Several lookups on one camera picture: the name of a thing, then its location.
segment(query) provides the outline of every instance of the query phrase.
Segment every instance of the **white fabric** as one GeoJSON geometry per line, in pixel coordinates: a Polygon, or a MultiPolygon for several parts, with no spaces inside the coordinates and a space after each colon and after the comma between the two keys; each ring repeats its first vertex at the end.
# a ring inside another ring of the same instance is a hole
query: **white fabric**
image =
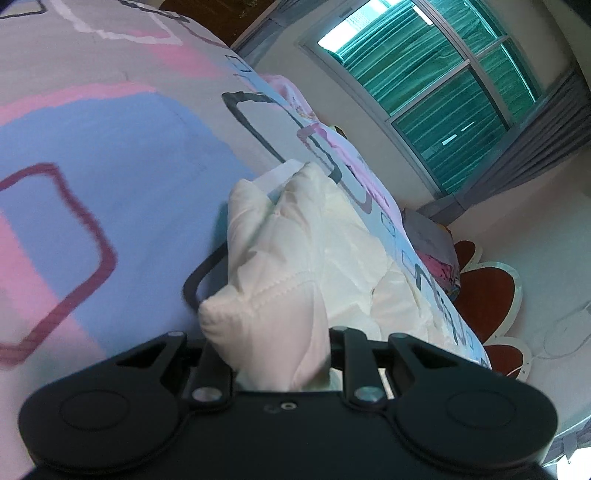
{"type": "Polygon", "coordinates": [[[239,181],[228,221],[229,283],[199,317],[250,387],[299,390],[327,378],[328,329],[337,325],[373,340],[407,332],[460,354],[439,312],[319,166],[294,175],[277,205],[239,181]]]}

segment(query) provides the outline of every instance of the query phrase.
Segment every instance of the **bed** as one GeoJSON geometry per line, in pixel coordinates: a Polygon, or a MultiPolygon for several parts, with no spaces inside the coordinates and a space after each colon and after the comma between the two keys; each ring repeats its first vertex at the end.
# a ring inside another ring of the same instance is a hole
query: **bed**
{"type": "Polygon", "coordinates": [[[17,415],[34,390],[169,330],[200,335],[181,290],[197,267],[199,297],[226,283],[231,188],[292,158],[321,165],[490,367],[339,149],[199,24],[129,0],[17,0],[0,38],[2,480],[31,466],[17,415]]]}

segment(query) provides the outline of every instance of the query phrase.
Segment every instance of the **white cable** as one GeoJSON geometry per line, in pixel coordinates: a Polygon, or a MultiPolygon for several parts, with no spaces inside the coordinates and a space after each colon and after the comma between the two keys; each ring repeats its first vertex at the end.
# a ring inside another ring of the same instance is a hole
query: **white cable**
{"type": "Polygon", "coordinates": [[[520,366],[518,366],[517,368],[511,370],[508,374],[506,374],[505,376],[508,377],[509,375],[513,375],[515,372],[517,372],[518,370],[521,370],[521,367],[523,367],[523,364],[521,364],[520,366]]]}
{"type": "Polygon", "coordinates": [[[546,333],[544,335],[544,340],[543,340],[543,344],[542,344],[542,348],[544,349],[544,352],[546,352],[546,354],[548,356],[540,356],[540,355],[536,355],[534,358],[539,358],[541,360],[559,360],[561,358],[566,358],[568,356],[572,356],[575,353],[577,353],[579,350],[581,350],[581,348],[583,348],[585,346],[585,344],[587,344],[587,342],[589,340],[591,340],[591,333],[589,335],[587,335],[585,337],[585,339],[583,340],[583,342],[581,342],[581,344],[575,348],[573,351],[569,352],[569,353],[564,353],[562,355],[553,355],[551,354],[548,350],[546,350],[546,339],[548,338],[548,335],[564,320],[568,319],[572,314],[577,313],[577,312],[582,312],[584,310],[587,310],[588,313],[591,314],[591,301],[587,301],[585,304],[583,304],[582,307],[577,307],[576,309],[572,310],[571,312],[569,312],[568,314],[564,315],[563,317],[555,320],[553,322],[553,325],[548,328],[548,330],[546,330],[546,333]]]}

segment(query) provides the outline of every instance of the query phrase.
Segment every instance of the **gray pillow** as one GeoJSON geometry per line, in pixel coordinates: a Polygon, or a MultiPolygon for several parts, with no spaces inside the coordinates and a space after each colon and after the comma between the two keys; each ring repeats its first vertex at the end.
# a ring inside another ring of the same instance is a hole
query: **gray pillow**
{"type": "Polygon", "coordinates": [[[457,272],[460,265],[451,234],[429,218],[413,210],[402,211],[402,222],[413,248],[430,255],[441,263],[451,265],[457,272]]]}

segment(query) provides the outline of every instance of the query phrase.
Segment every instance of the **window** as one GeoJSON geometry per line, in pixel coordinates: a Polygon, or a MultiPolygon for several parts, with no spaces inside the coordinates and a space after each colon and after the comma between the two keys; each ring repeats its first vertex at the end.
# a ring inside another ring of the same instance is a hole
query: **window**
{"type": "Polygon", "coordinates": [[[306,47],[363,91],[358,98],[444,194],[539,96],[513,39],[480,0],[370,0],[328,27],[306,47]]]}

